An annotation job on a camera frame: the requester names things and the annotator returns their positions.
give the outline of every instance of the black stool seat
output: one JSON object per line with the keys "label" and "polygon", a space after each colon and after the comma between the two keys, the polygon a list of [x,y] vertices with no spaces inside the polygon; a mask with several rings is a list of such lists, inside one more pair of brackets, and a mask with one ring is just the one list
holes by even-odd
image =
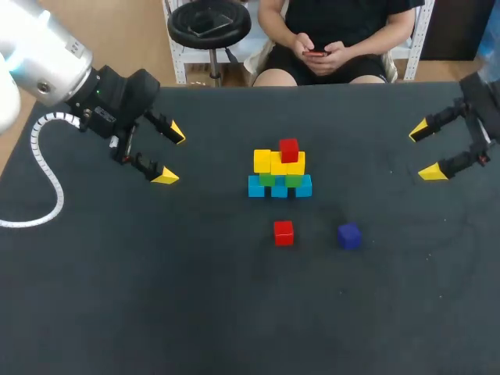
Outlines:
{"label": "black stool seat", "polygon": [[[198,37],[189,27],[208,13],[220,13],[233,20],[233,23],[206,37]],[[246,37],[252,28],[248,10],[234,0],[197,0],[174,10],[169,17],[170,37],[184,47],[195,49],[227,48]]]}

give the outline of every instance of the dark blue block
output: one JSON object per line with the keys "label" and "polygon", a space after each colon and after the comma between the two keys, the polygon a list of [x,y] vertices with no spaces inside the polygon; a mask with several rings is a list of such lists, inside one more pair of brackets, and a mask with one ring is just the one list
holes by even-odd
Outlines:
{"label": "dark blue block", "polygon": [[361,246],[361,231],[354,223],[338,228],[338,243],[344,250],[354,250]]}
{"label": "dark blue block", "polygon": [[266,196],[266,188],[259,183],[259,176],[248,176],[248,196],[250,198]]}

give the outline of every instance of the stool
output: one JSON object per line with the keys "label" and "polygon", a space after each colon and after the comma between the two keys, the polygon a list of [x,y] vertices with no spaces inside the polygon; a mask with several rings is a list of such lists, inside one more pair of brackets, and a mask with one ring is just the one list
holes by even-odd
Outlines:
{"label": "stool", "polygon": [[[192,30],[200,22],[210,21],[214,16],[224,15],[233,22],[231,25],[221,27],[206,35],[198,36]],[[210,78],[214,79],[216,86],[222,85],[219,64],[217,63],[216,50],[224,48],[227,58],[232,63],[238,61],[228,47],[238,43],[246,37],[252,28],[250,13],[240,3],[234,0],[196,0],[184,4],[174,10],[169,17],[167,27],[170,37],[184,47],[209,50],[210,52]]]}

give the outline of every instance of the red block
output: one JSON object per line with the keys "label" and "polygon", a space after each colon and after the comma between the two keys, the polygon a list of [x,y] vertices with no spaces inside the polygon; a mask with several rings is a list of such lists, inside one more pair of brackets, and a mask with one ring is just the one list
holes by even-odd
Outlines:
{"label": "red block", "polygon": [[274,241],[276,246],[291,246],[294,244],[294,226],[291,221],[274,222]]}
{"label": "red block", "polygon": [[298,142],[295,138],[280,141],[282,163],[296,163],[298,161]]}

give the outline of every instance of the knee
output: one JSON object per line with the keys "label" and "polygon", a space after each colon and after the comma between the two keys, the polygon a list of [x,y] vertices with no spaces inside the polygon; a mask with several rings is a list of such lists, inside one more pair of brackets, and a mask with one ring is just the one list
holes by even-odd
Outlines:
{"label": "knee", "polygon": [[269,69],[265,72],[262,72],[258,77],[255,83],[253,84],[254,88],[256,87],[278,87],[278,86],[297,86],[297,82],[290,75],[290,73],[285,72],[281,69]]}
{"label": "knee", "polygon": [[377,76],[361,76],[351,81],[351,84],[386,84],[383,78]]}

